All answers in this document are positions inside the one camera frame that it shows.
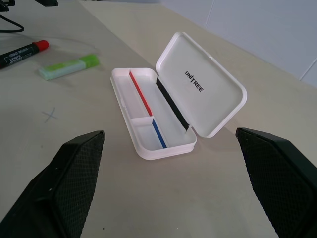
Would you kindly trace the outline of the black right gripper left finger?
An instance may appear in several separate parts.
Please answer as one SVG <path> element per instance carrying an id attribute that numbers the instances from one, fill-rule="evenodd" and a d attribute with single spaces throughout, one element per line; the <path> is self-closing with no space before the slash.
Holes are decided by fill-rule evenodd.
<path id="1" fill-rule="evenodd" d="M 0 222 L 0 238 L 80 238 L 105 141 L 94 131 L 64 143 Z"/>

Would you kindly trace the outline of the pale green eraser stick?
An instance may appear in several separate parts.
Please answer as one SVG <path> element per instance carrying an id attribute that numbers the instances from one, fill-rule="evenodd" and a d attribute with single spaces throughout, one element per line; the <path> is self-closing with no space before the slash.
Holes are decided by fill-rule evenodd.
<path id="1" fill-rule="evenodd" d="M 95 54 L 89 54 L 79 59 L 40 68 L 39 75 L 44 80 L 49 81 L 98 66 L 99 64 L 100 61 L 98 56 Z"/>

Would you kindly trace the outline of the white hinged pencil case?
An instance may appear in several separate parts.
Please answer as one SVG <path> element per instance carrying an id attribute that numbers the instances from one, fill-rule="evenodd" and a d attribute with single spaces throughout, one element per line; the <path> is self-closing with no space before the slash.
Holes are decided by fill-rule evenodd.
<path id="1" fill-rule="evenodd" d="M 244 106 L 245 87 L 185 32 L 151 68 L 115 68 L 111 83 L 137 154 L 156 160 L 191 152 Z"/>

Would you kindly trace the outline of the black marker red cap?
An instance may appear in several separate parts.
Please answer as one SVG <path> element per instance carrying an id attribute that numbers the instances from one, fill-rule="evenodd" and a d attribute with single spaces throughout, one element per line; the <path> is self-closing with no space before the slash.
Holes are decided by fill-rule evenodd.
<path id="1" fill-rule="evenodd" d="M 11 52 L 0 55 L 0 69 L 4 69 L 15 63 L 18 63 L 26 58 L 29 58 L 49 47 L 46 40 L 33 42 L 29 45 L 23 46 Z"/>

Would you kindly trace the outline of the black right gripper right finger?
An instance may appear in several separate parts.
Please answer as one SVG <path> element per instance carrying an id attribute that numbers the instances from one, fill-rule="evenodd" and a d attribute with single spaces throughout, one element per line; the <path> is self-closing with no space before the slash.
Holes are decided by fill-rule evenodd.
<path id="1" fill-rule="evenodd" d="M 317 238 L 317 167 L 289 140 L 238 128 L 253 191 L 279 238 Z"/>

